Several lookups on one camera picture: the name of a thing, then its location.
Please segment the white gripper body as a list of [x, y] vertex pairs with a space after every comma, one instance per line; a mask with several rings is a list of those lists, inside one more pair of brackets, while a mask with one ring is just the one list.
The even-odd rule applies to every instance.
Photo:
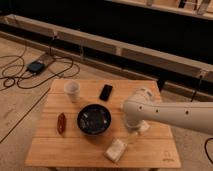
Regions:
[[149, 128], [150, 125], [142, 120], [138, 125], [136, 126], [131, 126], [129, 125], [127, 122], [125, 122], [125, 127], [126, 129], [130, 132], [130, 133], [138, 133], [138, 134], [142, 134], [144, 132], [146, 132]]

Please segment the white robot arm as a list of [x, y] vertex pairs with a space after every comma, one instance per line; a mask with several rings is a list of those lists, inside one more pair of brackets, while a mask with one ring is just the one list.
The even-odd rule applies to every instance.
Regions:
[[213, 102], [155, 102], [149, 89], [139, 88], [122, 110], [129, 130], [139, 130], [147, 120], [213, 135]]

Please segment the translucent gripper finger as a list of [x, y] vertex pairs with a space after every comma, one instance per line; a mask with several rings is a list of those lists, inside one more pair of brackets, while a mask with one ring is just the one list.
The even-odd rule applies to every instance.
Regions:
[[130, 133], [128, 136], [127, 136], [127, 143], [128, 144], [132, 144], [136, 141], [137, 139], [137, 136], [138, 136], [138, 133], [137, 132], [133, 132], [133, 133]]

